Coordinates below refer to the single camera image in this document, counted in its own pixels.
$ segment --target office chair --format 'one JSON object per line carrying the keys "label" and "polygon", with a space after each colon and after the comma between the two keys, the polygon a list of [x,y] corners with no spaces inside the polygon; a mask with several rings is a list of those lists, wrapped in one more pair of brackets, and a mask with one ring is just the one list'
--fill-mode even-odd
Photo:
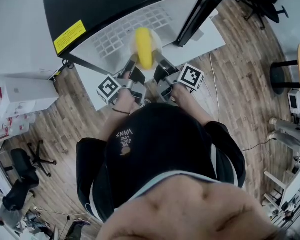
{"label": "office chair", "polygon": [[31,164],[30,157],[23,149],[13,149],[10,154],[12,167],[19,179],[11,191],[2,199],[4,207],[9,211],[21,211],[24,207],[28,192],[39,186],[36,168]]}
{"label": "office chair", "polygon": [[51,177],[51,173],[47,173],[47,171],[45,170],[45,168],[44,168],[44,166],[42,164],[49,164],[49,165],[56,166],[57,165],[57,161],[52,161],[51,162],[51,161],[43,160],[43,159],[40,158],[40,145],[43,144],[43,143],[44,143],[43,140],[39,140],[39,143],[36,146],[36,152],[34,152],[32,150],[32,148],[31,148],[32,147],[32,143],[28,143],[27,145],[29,147],[29,150],[30,150],[33,158],[34,158],[33,161],[32,161],[33,165],[34,166],[38,166],[44,172],[44,174],[46,176]]}
{"label": "office chair", "polygon": [[285,16],[289,18],[289,15],[285,7],[282,6],[282,10],[280,11],[276,10],[274,4],[278,0],[247,0],[247,1],[236,0],[236,1],[238,3],[242,2],[252,9],[252,13],[249,16],[244,16],[244,19],[248,21],[254,14],[256,14],[262,24],[261,30],[264,30],[266,28],[265,23],[262,19],[264,16],[267,16],[270,20],[272,20],[275,23],[280,23],[279,14],[285,14]]}

